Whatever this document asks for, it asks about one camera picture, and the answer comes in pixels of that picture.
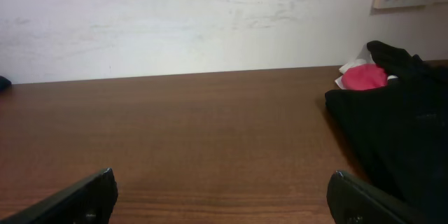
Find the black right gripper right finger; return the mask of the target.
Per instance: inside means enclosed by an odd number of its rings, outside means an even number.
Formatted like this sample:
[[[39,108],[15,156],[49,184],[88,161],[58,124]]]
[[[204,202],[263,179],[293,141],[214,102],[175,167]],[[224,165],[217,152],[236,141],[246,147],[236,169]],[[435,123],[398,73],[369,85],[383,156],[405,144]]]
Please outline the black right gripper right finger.
[[[336,224],[426,223],[417,210],[345,171],[331,176],[326,199]]]

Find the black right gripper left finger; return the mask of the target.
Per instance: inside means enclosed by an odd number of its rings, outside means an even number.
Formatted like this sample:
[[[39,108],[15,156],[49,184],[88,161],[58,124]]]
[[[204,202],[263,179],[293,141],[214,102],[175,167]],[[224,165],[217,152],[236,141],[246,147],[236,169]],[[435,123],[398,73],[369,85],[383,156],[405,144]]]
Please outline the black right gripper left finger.
[[[108,224],[118,199],[111,168],[1,220],[1,224]]]

